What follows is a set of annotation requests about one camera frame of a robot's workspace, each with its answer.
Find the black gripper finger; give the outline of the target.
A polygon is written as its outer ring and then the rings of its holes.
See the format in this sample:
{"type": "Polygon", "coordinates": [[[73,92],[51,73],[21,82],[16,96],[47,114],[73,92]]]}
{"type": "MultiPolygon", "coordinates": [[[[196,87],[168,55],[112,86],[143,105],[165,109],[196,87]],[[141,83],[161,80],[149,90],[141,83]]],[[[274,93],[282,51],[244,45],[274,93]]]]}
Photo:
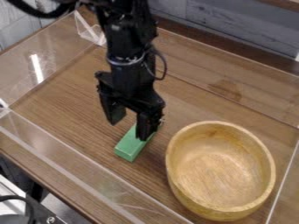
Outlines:
{"type": "Polygon", "coordinates": [[[147,114],[145,112],[136,115],[135,137],[145,141],[148,137],[157,131],[161,124],[163,112],[147,114]]]}
{"type": "Polygon", "coordinates": [[[99,98],[107,120],[112,125],[116,125],[125,117],[127,109],[113,97],[103,94],[99,98]]]}

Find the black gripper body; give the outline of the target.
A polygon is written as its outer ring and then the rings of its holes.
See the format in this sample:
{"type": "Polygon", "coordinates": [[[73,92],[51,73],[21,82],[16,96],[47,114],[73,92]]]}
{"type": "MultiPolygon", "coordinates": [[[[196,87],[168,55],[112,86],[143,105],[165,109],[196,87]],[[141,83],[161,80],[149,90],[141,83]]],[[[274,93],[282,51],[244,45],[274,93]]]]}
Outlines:
{"type": "Polygon", "coordinates": [[[113,97],[125,109],[137,114],[163,112],[164,99],[155,91],[155,82],[163,78],[156,76],[155,57],[135,60],[107,58],[111,71],[97,71],[99,96],[113,97]]]}

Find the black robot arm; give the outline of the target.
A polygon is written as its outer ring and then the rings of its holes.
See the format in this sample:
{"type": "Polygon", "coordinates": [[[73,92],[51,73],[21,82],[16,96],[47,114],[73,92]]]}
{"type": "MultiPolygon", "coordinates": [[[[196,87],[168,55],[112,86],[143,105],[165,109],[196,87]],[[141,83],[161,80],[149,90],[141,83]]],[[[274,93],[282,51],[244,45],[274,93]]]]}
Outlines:
{"type": "Polygon", "coordinates": [[[111,124],[136,113],[135,137],[144,141],[161,123],[164,99],[155,91],[155,18],[147,0],[57,0],[80,3],[96,14],[107,40],[109,70],[95,73],[101,107],[111,124]]]}

